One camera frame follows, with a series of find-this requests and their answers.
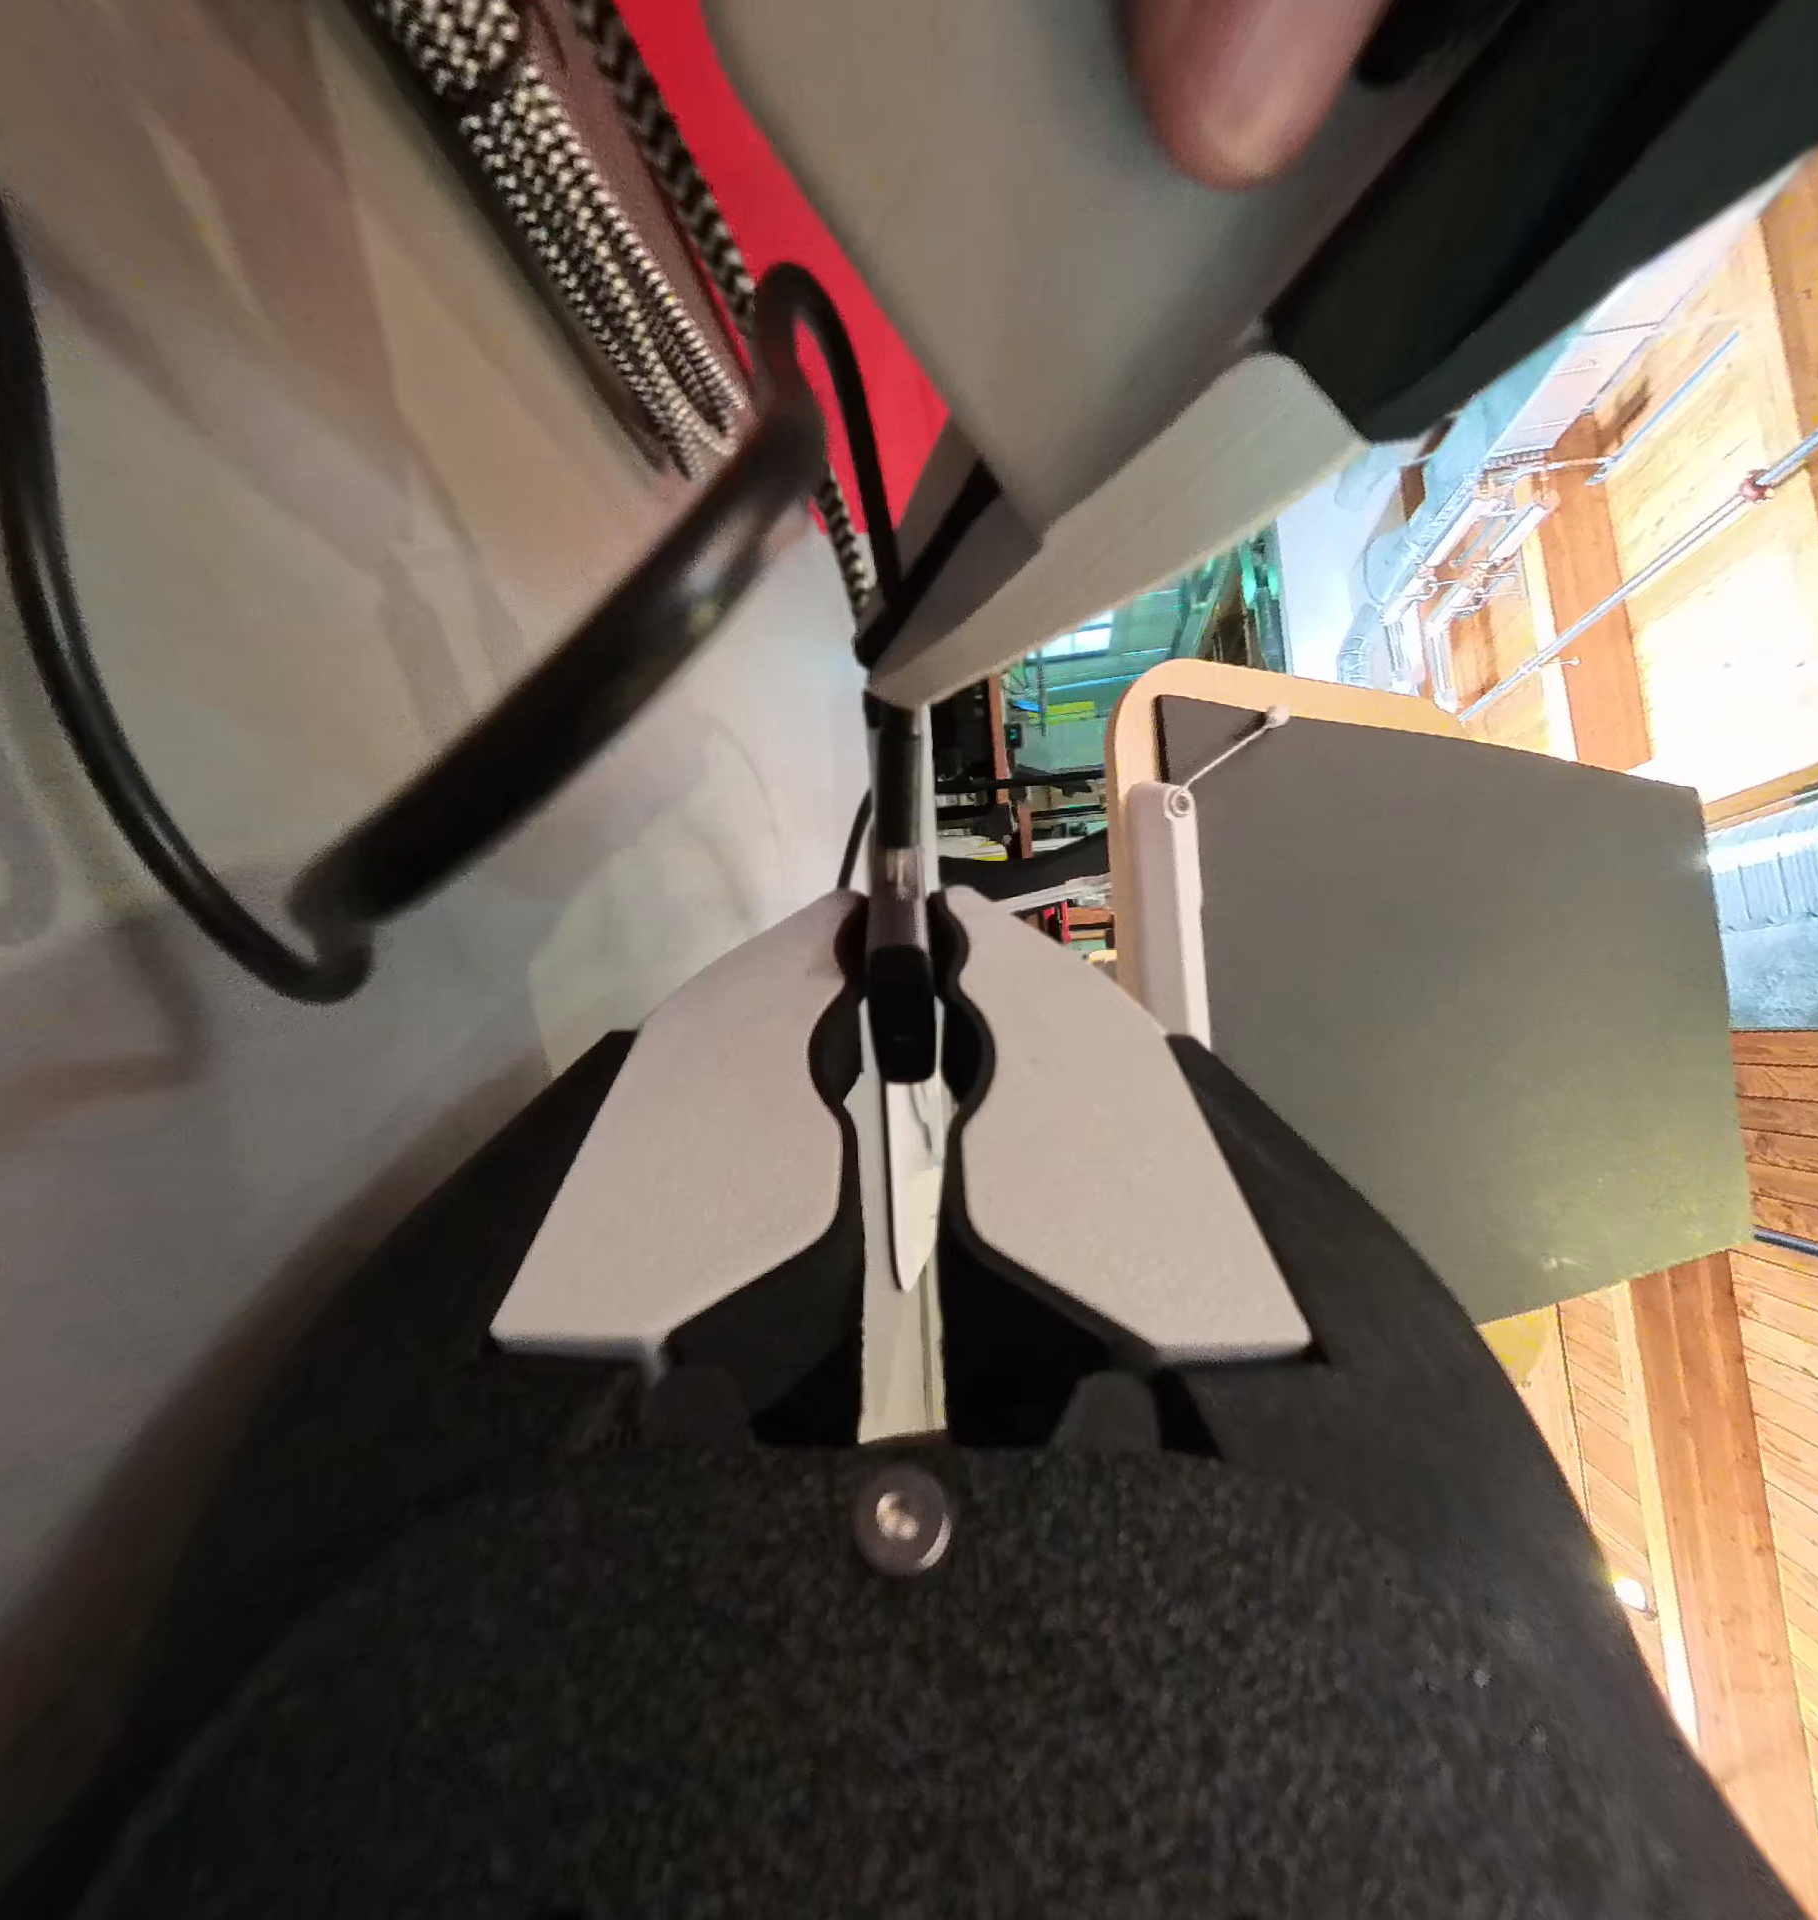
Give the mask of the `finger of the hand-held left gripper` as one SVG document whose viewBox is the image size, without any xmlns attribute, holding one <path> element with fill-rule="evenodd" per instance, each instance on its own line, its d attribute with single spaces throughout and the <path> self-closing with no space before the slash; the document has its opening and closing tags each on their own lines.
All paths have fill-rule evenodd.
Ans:
<svg viewBox="0 0 1818 1920">
<path fill-rule="evenodd" d="M 706 3 L 741 104 L 999 484 L 872 693 L 932 703 L 1258 530 L 1364 435 L 1267 310 L 1437 110 L 1349 83 L 1230 194 L 1145 126 L 1114 3 Z"/>
<path fill-rule="evenodd" d="M 995 511 L 980 508 L 969 527 L 951 544 L 943 566 L 920 566 L 925 553 L 956 502 L 966 499 L 977 468 L 977 454 L 966 429 L 940 429 L 913 495 L 896 523 L 901 609 L 959 609 L 971 611 L 987 598 L 995 563 Z"/>
</svg>

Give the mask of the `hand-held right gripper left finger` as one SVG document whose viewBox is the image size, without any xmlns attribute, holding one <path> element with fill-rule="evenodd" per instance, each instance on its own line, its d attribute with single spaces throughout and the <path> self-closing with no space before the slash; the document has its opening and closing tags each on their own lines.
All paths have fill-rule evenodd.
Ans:
<svg viewBox="0 0 1818 1920">
<path fill-rule="evenodd" d="M 668 996 L 636 1031 L 488 1335 L 658 1362 L 700 1312 L 804 1253 L 843 1191 L 843 1100 L 808 1046 L 846 988 L 859 894 L 822 894 Z"/>
</svg>

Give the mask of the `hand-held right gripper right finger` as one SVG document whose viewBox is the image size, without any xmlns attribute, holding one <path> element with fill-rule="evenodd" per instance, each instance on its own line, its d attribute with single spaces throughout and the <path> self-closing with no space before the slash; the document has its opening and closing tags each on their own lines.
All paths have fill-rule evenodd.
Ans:
<svg viewBox="0 0 1818 1920">
<path fill-rule="evenodd" d="M 946 894 L 984 1070 L 959 1107 L 959 1222 L 1150 1362 L 1302 1358 L 1311 1334 L 1163 1027 L 1001 905 Z"/>
</svg>

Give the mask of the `red plastic bin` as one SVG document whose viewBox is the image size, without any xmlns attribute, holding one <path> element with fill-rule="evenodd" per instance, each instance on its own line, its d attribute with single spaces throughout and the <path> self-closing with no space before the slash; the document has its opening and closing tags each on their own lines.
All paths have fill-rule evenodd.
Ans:
<svg viewBox="0 0 1818 1920">
<path fill-rule="evenodd" d="M 703 6 L 619 3 L 619 15 L 750 276 L 794 262 L 834 301 L 865 372 L 890 520 L 901 523 L 947 422 L 946 399 L 734 94 Z"/>
</svg>

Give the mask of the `grey usb hub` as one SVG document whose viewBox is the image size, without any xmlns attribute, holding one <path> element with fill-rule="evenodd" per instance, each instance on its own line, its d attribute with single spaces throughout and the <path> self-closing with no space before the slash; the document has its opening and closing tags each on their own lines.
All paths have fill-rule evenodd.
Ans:
<svg viewBox="0 0 1818 1920">
<path fill-rule="evenodd" d="M 877 1073 L 929 1083 L 940 1067 L 940 991 L 920 884 L 877 884 L 865 930 L 865 1000 Z"/>
</svg>

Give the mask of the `braided cable silver plug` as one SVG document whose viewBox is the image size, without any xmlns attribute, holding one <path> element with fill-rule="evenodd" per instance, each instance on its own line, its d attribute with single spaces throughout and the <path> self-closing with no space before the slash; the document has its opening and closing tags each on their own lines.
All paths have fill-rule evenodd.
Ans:
<svg viewBox="0 0 1818 1920">
<path fill-rule="evenodd" d="M 381 59 L 422 115 L 466 191 L 506 244 L 525 284 L 563 325 L 586 366 L 615 383 L 633 435 L 671 471 L 709 477 L 750 419 L 750 372 L 698 323 L 692 301 L 616 201 L 551 68 L 536 53 L 543 3 L 352 3 Z M 624 129 L 646 165 L 673 231 L 747 347 L 758 281 L 682 131 L 615 3 L 570 3 Z M 878 466 L 865 372 L 826 289 L 804 271 L 801 325 L 834 392 L 849 448 L 849 493 L 828 459 L 813 508 L 865 633 L 901 589 L 896 533 Z"/>
</svg>

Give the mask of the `person's left hand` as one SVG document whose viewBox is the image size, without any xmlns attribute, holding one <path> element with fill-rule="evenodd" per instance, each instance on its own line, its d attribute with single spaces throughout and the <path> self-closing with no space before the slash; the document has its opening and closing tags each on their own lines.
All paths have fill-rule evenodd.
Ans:
<svg viewBox="0 0 1818 1920">
<path fill-rule="evenodd" d="M 1130 3 L 1127 59 L 1166 158 L 1226 191 L 1281 176 L 1384 15 L 1385 3 Z"/>
</svg>

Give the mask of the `silver air duct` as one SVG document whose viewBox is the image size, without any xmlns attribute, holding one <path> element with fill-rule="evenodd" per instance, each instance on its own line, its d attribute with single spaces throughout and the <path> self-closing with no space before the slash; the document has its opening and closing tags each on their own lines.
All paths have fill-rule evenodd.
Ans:
<svg viewBox="0 0 1818 1920">
<path fill-rule="evenodd" d="M 1735 1031 L 1818 1031 L 1818 794 L 1707 836 Z"/>
</svg>

